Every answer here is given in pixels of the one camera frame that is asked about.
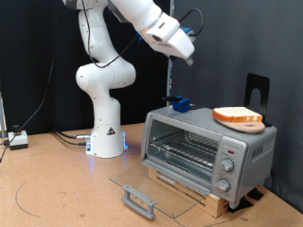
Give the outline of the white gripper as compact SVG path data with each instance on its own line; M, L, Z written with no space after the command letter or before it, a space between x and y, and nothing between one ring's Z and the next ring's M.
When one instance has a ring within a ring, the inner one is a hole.
M179 28L167 41L151 44L151 48L154 51L169 56L172 61L175 61L177 57L186 60L188 66L192 66L194 63L194 60L191 58L191 55L194 52L194 45L181 28Z

